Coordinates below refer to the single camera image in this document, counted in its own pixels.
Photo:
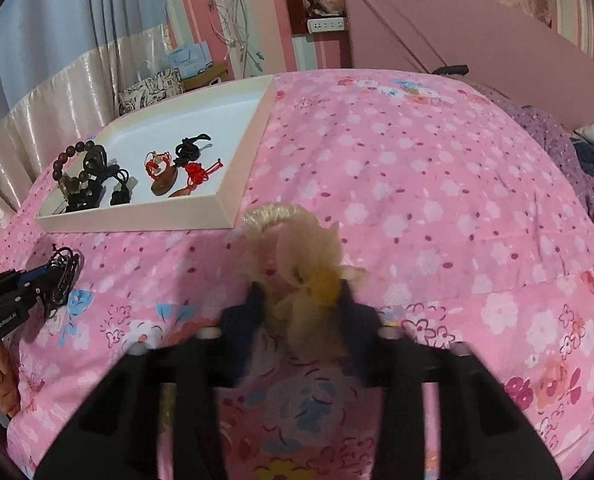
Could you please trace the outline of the person's left hand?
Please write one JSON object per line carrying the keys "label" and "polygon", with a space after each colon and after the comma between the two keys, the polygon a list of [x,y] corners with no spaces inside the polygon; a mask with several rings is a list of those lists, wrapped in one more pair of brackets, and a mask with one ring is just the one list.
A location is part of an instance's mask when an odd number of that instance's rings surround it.
{"label": "person's left hand", "polygon": [[5,344],[0,343],[0,410],[14,417],[20,410],[20,393],[16,368]]}

